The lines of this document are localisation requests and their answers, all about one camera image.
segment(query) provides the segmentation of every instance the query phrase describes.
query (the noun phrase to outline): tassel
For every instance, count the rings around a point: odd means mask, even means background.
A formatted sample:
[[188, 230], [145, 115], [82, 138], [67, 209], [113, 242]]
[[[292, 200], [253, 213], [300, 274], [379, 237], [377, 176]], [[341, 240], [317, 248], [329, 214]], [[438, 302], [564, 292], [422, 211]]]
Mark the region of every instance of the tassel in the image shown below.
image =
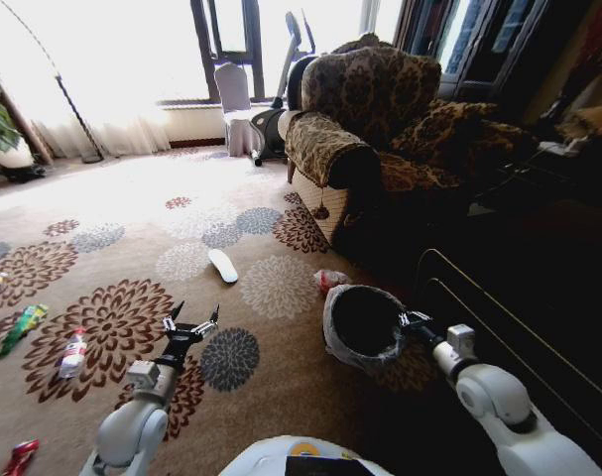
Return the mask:
[[324, 203], [322, 203], [323, 195], [324, 188], [320, 192], [320, 206], [311, 211], [311, 216], [313, 216], [316, 220], [326, 220], [329, 218], [329, 210], [327, 210], [327, 207], [324, 206]]

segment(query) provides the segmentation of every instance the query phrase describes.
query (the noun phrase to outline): armchair armrest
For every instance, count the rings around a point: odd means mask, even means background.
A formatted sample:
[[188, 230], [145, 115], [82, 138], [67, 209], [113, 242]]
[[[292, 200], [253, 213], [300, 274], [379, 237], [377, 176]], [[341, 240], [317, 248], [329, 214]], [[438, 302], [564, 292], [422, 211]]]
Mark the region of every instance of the armchair armrest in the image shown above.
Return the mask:
[[361, 180], [380, 179], [373, 148], [319, 112], [292, 118], [285, 151], [299, 172], [320, 187], [355, 187]]

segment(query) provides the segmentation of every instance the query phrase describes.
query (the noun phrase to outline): plastic bag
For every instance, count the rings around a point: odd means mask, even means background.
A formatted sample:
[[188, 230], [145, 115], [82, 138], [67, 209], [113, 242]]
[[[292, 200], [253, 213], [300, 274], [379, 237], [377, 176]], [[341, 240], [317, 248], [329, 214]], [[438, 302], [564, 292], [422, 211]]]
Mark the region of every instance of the plastic bag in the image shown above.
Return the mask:
[[313, 278], [324, 295], [338, 285], [351, 284], [351, 278], [339, 271], [320, 270], [313, 275]]
[[[338, 335], [334, 320], [334, 308], [342, 296], [354, 289], [364, 289], [370, 293], [377, 294], [377, 298], [386, 299], [388, 305], [392, 305], [395, 309], [396, 324], [386, 326], [381, 330], [384, 333], [388, 333], [389, 337], [393, 337], [393, 343], [386, 346], [380, 352], [374, 356], [365, 355], [360, 352], [356, 352], [350, 348], [343, 339]], [[348, 365], [352, 365], [359, 369], [362, 369], [369, 375], [377, 374], [385, 367], [390, 361], [397, 359], [406, 346], [406, 337], [400, 331], [397, 318], [399, 312], [403, 309], [402, 303], [399, 302], [395, 297], [389, 293], [382, 291], [377, 288], [371, 288], [368, 286], [351, 286], [351, 285], [340, 285], [329, 290], [327, 298], [324, 304], [324, 313], [322, 315], [322, 331], [324, 332], [324, 339], [326, 342], [326, 351], [337, 358], [340, 362]], [[347, 318], [348, 316], [340, 315], [338, 318]], [[362, 330], [369, 329], [369, 326], [376, 325], [374, 318], [377, 319], [377, 315], [369, 315], [368, 320], [359, 321]]]

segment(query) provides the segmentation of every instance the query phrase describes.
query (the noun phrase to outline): water bottle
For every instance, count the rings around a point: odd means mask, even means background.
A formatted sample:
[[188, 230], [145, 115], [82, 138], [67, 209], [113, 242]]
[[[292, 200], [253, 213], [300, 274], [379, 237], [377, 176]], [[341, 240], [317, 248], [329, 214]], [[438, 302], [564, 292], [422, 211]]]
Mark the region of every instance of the water bottle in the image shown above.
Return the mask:
[[77, 377], [82, 370], [86, 342], [84, 341], [84, 327], [79, 327], [73, 332], [73, 336], [64, 348], [62, 362], [60, 362], [59, 377], [71, 379]]

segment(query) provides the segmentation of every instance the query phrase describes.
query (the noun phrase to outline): white chair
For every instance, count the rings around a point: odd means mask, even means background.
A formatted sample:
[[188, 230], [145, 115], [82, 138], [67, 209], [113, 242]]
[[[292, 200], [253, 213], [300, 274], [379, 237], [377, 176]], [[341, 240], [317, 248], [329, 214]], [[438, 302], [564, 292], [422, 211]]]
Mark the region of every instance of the white chair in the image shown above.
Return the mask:
[[214, 72], [223, 120], [225, 121], [225, 145], [228, 155], [239, 157], [260, 150], [261, 140], [250, 120], [256, 114], [250, 107], [248, 78], [243, 68], [227, 62]]

